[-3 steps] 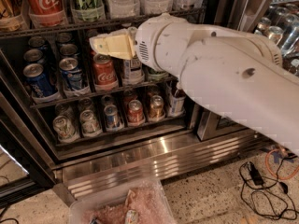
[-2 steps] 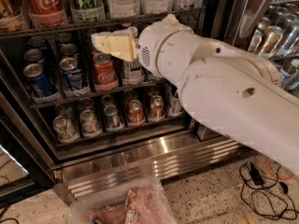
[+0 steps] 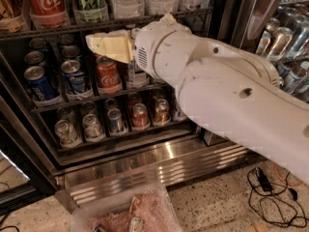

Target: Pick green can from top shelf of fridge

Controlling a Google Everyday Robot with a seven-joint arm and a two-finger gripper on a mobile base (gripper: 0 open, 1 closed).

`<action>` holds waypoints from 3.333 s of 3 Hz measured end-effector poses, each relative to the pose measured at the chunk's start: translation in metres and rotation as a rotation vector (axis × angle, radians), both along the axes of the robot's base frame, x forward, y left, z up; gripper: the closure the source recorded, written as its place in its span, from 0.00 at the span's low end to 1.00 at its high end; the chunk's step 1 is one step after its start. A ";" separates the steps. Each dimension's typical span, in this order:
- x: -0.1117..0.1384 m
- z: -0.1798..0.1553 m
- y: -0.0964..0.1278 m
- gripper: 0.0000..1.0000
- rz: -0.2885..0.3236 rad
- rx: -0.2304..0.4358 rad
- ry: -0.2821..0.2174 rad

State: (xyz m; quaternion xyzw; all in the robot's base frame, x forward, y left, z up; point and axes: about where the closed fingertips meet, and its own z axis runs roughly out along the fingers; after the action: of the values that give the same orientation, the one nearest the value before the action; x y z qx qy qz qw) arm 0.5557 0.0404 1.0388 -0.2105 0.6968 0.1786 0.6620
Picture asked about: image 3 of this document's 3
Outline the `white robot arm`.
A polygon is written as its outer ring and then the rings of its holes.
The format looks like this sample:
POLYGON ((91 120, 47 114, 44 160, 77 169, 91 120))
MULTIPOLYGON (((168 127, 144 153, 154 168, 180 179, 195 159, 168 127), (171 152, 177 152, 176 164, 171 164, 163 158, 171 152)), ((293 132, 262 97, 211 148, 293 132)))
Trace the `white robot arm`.
POLYGON ((89 49, 119 62, 135 61, 174 88, 195 124, 242 145, 309 184, 309 104, 279 88, 265 58, 198 37, 167 14, 131 38, 126 31, 95 33, 89 49))

